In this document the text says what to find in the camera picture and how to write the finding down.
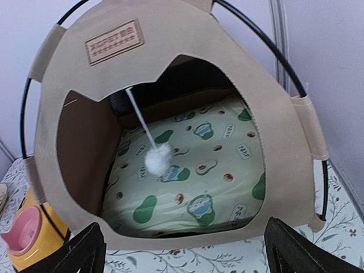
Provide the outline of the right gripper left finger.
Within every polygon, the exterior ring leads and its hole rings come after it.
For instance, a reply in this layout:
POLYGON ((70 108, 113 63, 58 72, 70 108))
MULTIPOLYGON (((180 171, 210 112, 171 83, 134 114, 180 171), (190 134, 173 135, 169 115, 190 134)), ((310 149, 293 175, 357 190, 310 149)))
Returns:
POLYGON ((106 243, 97 223, 92 223, 48 257, 47 272, 103 272, 106 243))

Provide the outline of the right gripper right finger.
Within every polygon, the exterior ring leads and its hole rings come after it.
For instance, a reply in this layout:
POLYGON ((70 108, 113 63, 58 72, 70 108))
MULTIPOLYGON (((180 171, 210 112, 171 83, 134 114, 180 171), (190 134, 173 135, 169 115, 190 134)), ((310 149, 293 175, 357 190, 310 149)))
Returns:
POLYGON ((363 272, 363 269, 317 247, 275 217, 268 220, 264 242, 270 272, 363 272))

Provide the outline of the yellow double bowl holder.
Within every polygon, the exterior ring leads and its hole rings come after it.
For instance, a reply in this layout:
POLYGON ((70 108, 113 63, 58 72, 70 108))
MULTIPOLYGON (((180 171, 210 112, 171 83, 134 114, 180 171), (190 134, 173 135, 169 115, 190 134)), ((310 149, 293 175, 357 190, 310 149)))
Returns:
POLYGON ((61 248, 70 234, 50 204, 38 204, 29 189, 10 230, 2 232, 1 238, 15 272, 21 272, 61 248))

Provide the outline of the pink pet bowl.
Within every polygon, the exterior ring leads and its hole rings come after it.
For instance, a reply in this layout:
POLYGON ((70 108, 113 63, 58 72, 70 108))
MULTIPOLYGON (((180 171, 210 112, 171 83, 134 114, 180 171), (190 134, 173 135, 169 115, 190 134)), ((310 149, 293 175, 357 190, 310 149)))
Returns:
POLYGON ((1 233, 10 254, 24 255, 32 248, 42 226, 42 214, 37 206, 30 206, 16 217, 9 232, 1 233))

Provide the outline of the avocado print pet mat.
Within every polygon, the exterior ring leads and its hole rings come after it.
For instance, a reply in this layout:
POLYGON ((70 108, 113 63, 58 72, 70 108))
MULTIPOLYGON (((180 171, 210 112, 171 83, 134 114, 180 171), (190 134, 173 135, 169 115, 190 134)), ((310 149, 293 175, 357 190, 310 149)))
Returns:
POLYGON ((251 113, 238 96, 149 125, 174 159, 157 177, 144 165, 150 142, 142 128, 122 134, 101 217, 122 235, 211 233, 241 228, 259 212, 265 169, 251 113))

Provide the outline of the beige pet tent fabric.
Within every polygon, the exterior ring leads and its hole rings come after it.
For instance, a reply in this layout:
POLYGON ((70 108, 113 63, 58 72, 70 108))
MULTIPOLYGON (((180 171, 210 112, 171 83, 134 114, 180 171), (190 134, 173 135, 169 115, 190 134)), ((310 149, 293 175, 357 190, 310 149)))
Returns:
POLYGON ((313 162, 328 152, 310 97, 291 97, 214 18, 212 4, 102 1, 71 26, 51 28, 28 76, 41 97, 26 167, 38 203, 48 202, 71 232, 95 222, 111 250, 167 250, 256 237, 271 217, 324 227, 313 162), (122 134, 143 129, 125 92, 131 86, 148 128, 229 96, 243 99, 265 169, 264 200, 247 225, 139 238, 101 217, 122 134))

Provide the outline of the black tent pole one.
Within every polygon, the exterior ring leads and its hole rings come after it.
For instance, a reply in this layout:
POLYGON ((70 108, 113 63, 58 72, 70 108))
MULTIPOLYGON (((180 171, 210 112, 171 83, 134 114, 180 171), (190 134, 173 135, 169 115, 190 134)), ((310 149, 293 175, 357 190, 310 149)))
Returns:
MULTIPOLYGON (((286 59, 286 57, 282 54, 282 52, 278 49, 278 47, 273 43, 273 41, 259 28, 250 18, 248 18, 244 13, 239 11, 236 7, 230 4, 227 1, 213 1, 218 3, 233 15, 235 15, 240 21, 242 21, 250 30, 252 30, 260 39, 261 41, 270 49, 270 51, 274 54, 276 59, 280 62, 284 70, 288 73, 291 81, 293 82, 294 86, 296 87, 299 96, 301 98, 307 97, 307 93, 304 90, 304 87, 299 80, 297 74, 295 73, 294 69, 286 59)), ((328 162, 327 160, 323 160, 321 162, 322 165, 322 172, 323 172, 323 201, 322 201, 322 214, 319 215, 320 220, 326 221, 326 213, 328 208, 328 193, 329 193, 329 182, 328 182, 328 162)))

